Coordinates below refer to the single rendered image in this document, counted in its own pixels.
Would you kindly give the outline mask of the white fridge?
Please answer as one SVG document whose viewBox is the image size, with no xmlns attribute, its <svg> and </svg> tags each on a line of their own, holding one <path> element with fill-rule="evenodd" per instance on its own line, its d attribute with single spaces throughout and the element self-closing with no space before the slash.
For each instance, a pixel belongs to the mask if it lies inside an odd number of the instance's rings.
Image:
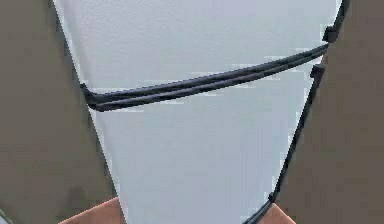
<svg viewBox="0 0 384 224">
<path fill-rule="evenodd" d="M 53 0 L 97 93 L 255 66 L 322 44 L 341 0 Z M 93 112 L 127 224 L 243 224 L 274 189 L 311 88 L 254 82 Z"/>
</svg>

